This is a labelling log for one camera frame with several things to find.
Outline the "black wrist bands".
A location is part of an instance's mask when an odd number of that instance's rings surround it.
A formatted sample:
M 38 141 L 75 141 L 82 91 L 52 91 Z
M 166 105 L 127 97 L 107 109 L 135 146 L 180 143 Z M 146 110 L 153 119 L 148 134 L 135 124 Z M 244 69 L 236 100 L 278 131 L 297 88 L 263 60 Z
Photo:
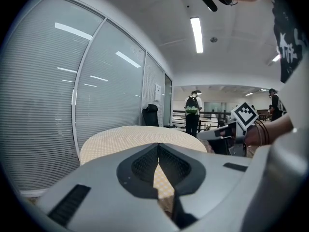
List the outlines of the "black wrist bands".
M 254 122 L 254 125 L 257 128 L 260 146 L 268 145 L 270 143 L 270 136 L 265 124 L 261 120 L 257 119 Z

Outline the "person's right hand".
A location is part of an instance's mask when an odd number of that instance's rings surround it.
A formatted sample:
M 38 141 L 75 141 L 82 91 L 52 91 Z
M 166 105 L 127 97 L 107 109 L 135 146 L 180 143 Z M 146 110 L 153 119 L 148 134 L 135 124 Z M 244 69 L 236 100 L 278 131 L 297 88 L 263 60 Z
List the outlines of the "person's right hand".
M 261 133 L 257 125 L 251 125 L 245 137 L 246 146 L 261 146 L 262 145 Z

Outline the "person's right forearm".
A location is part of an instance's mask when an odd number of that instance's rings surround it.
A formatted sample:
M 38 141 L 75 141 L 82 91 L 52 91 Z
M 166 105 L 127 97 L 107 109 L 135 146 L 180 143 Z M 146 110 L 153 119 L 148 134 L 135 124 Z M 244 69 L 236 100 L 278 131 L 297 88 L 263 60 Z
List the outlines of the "person's right forearm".
M 269 136 L 270 144 L 272 144 L 280 136 L 287 134 L 293 130 L 293 124 L 288 114 L 284 114 L 282 117 L 278 118 L 273 122 L 264 123 Z

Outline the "long ceiling light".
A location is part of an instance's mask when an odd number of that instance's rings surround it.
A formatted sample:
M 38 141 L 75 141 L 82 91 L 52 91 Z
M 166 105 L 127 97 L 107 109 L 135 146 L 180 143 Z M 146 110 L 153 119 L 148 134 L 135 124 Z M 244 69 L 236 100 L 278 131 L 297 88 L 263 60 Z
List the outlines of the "long ceiling light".
M 203 53 L 203 37 L 202 37 L 202 28 L 199 17 L 190 18 L 195 45 L 196 45 L 196 52 L 201 54 Z

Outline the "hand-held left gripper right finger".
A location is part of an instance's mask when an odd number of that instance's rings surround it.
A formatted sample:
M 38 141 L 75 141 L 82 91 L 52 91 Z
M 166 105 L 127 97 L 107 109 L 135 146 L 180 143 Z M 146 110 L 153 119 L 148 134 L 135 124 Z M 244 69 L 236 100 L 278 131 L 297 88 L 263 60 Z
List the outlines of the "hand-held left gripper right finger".
M 174 188 L 171 219 L 158 222 L 159 230 L 241 230 L 251 158 L 158 144 L 158 160 Z

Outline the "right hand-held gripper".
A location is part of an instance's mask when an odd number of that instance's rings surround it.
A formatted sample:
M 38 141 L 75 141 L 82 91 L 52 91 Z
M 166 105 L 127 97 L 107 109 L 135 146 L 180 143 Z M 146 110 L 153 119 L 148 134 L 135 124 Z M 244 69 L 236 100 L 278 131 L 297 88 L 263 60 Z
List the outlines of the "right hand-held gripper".
M 197 139 L 208 141 L 216 154 L 245 157 L 247 155 L 245 137 L 248 128 L 257 118 L 257 112 L 244 102 L 231 111 L 231 118 L 226 125 L 199 132 Z

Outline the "black star print shirt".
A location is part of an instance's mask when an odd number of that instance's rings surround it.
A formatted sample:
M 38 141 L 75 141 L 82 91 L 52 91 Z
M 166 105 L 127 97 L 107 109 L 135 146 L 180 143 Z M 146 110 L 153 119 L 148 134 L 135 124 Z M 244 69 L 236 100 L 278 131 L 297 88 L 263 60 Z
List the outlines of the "black star print shirt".
M 281 82 L 286 83 L 303 59 L 309 43 L 288 4 L 288 0 L 273 0 L 272 3 L 274 34 L 281 57 Z

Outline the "black office chair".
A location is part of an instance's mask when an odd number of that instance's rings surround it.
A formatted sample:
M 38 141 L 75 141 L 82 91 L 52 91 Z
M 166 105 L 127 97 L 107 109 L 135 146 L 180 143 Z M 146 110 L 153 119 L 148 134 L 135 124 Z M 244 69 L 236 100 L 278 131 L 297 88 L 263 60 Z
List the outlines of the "black office chair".
M 147 108 L 142 109 L 143 124 L 145 126 L 159 127 L 158 107 L 154 104 L 148 104 Z

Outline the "round table with checkered tablecloth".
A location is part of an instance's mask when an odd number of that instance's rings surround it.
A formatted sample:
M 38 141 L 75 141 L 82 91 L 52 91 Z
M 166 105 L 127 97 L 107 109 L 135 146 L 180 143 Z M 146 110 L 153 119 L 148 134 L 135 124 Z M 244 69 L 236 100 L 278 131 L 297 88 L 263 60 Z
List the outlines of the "round table with checkered tablecloth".
M 99 132 L 87 139 L 81 148 L 80 164 L 84 165 L 99 157 L 152 143 L 174 144 L 191 150 L 209 152 L 198 139 L 177 129 L 123 126 Z M 160 166 L 157 166 L 154 173 L 154 188 L 158 190 L 160 207 L 171 216 L 174 189 Z

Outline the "glass door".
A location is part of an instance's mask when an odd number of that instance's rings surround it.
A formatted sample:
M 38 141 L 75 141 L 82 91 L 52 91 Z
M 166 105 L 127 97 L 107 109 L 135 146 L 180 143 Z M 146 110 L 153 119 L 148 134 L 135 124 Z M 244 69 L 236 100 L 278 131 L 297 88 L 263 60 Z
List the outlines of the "glass door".
M 170 126 L 171 117 L 171 100 L 172 100 L 172 81 L 165 75 L 165 97 L 164 97 L 164 115 L 163 115 L 163 126 Z

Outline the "black metal railing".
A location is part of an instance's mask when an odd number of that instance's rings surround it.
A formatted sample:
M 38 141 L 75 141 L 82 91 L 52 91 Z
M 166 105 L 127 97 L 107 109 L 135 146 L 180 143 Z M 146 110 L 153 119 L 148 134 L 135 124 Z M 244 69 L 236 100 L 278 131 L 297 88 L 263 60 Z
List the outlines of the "black metal railing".
M 199 122 L 197 126 L 197 132 L 214 130 L 216 128 L 224 126 L 230 113 L 223 112 L 200 112 Z M 186 122 L 185 122 L 185 111 L 182 110 L 173 110 L 172 112 L 172 123 L 171 125 L 178 130 L 185 131 Z

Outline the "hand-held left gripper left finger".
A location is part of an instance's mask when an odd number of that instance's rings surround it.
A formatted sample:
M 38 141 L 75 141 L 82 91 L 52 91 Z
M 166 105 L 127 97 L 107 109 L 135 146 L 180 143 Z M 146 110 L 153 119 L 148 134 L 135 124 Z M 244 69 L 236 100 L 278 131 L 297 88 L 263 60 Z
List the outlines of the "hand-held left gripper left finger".
M 49 188 L 37 207 L 72 232 L 177 232 L 154 187 L 157 148 L 91 160 Z

